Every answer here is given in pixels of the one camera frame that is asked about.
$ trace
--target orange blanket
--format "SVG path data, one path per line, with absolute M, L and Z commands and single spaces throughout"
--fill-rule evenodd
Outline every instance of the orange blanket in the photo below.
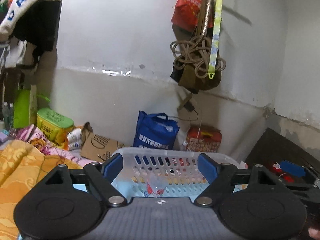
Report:
M 81 166 L 58 155 L 45 156 L 32 145 L 12 141 L 0 151 L 0 240 L 16 240 L 13 210 L 22 197 L 58 164 Z

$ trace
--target finger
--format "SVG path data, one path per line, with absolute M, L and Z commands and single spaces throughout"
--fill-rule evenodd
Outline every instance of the finger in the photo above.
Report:
M 320 231 L 317 229 L 309 228 L 309 236 L 313 239 L 320 240 Z

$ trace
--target white plastic basket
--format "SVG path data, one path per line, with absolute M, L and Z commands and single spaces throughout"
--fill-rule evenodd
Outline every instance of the white plastic basket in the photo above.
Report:
M 123 157 L 123 169 L 112 185 L 130 201 L 131 197 L 144 196 L 150 174 L 161 176 L 167 187 L 163 197 L 188 196 L 191 201 L 209 185 L 198 170 L 197 159 L 201 152 L 169 151 L 125 147 L 118 149 Z M 206 153 L 217 163 L 231 163 L 232 158 L 221 153 Z

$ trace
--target coiled brown rope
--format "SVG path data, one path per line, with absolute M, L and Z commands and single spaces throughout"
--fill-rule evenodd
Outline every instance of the coiled brown rope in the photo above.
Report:
M 180 70 L 187 64 L 193 64 L 195 74 L 198 78 L 205 78 L 208 75 L 209 59 L 212 41 L 203 35 L 195 36 L 190 41 L 174 41 L 170 44 L 170 49 L 175 57 L 173 66 Z M 215 67 L 216 71 L 222 71 L 226 68 L 226 61 L 218 57 Z

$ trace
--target red bag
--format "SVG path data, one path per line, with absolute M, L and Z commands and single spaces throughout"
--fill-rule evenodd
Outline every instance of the red bag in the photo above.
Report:
M 171 22 L 182 29 L 193 32 L 198 23 L 198 13 L 202 0 L 178 0 L 174 7 L 174 14 Z M 209 21 L 208 28 L 212 28 L 212 20 Z

